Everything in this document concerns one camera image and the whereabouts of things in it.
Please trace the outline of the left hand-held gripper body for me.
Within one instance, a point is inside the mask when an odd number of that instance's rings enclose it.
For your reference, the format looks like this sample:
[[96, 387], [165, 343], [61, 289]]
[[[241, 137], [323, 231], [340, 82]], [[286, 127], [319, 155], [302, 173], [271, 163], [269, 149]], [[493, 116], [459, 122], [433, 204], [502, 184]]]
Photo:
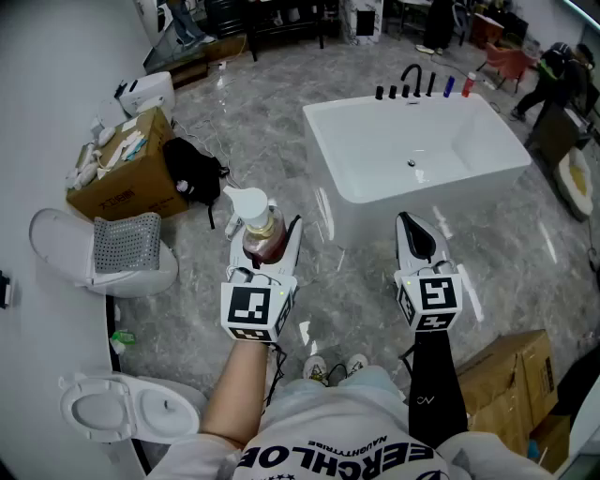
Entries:
[[296, 289], [294, 276], [230, 265], [221, 283], [220, 325], [234, 340], [277, 343]]

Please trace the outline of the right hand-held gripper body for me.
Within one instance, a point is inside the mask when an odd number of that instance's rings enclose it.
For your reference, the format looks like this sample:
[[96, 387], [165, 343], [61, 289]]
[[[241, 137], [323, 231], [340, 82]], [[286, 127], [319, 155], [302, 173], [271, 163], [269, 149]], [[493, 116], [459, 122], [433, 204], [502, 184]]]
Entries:
[[412, 332], [448, 331], [463, 309], [462, 278], [445, 256], [398, 261], [396, 301]]

